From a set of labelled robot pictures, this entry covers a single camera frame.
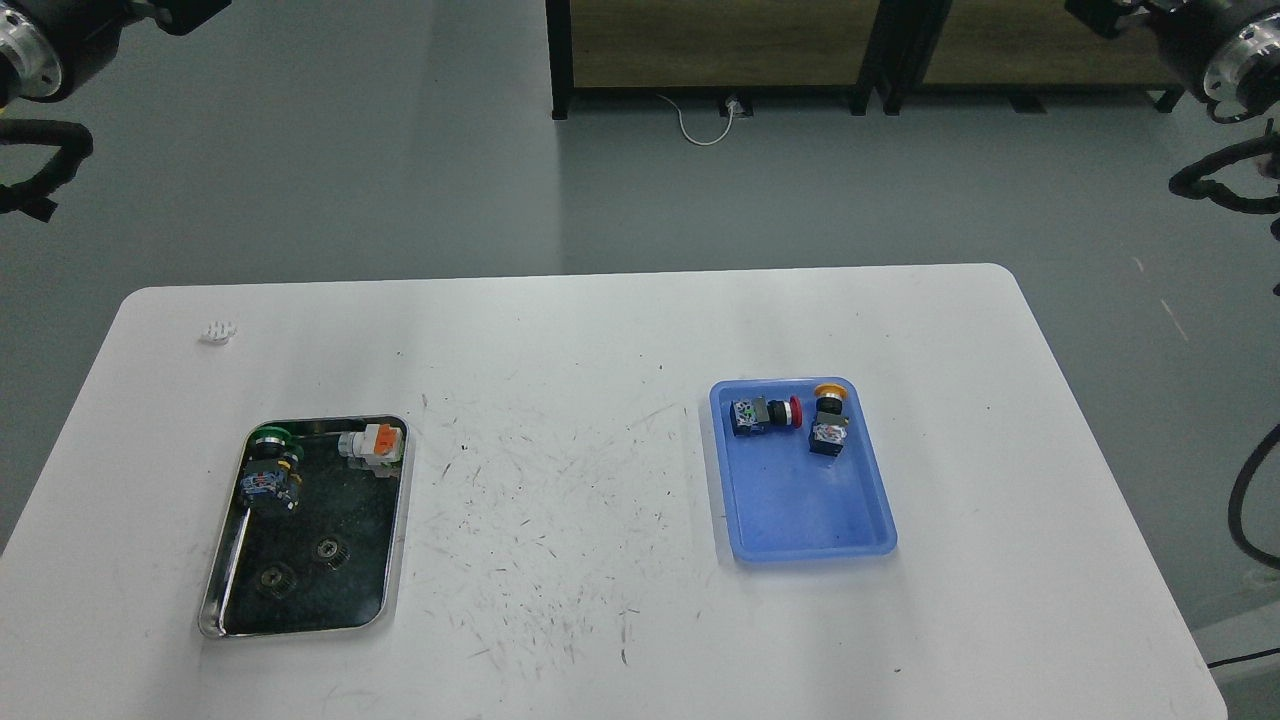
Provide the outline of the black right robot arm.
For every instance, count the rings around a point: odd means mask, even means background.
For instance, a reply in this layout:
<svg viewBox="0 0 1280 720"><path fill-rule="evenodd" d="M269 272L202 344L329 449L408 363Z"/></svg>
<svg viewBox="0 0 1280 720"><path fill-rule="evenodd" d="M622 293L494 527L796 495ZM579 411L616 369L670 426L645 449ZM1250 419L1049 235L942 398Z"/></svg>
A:
<svg viewBox="0 0 1280 720"><path fill-rule="evenodd" d="M1253 161L1277 182L1279 5L1275 1L1068 1L1065 9L1102 38L1135 27L1156 40L1160 60L1219 126L1263 118L1261 135L1178 170L1169 190L1229 211L1277 217L1279 197L1247 197L1216 174Z"/></svg>

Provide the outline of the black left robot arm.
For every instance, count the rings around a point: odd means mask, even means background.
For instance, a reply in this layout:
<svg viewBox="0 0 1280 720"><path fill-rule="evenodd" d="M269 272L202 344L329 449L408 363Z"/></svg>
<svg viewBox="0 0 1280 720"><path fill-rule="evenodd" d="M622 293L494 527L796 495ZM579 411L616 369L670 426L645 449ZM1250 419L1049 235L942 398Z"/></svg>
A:
<svg viewBox="0 0 1280 720"><path fill-rule="evenodd" d="M4 1L1 4L1 104L60 102L83 87L116 55L125 28L151 20L170 36L186 36L228 1ZM93 136L81 123L5 119L5 146L51 149L28 179L1 187L1 211L50 222L52 195L76 178L93 154Z"/></svg>

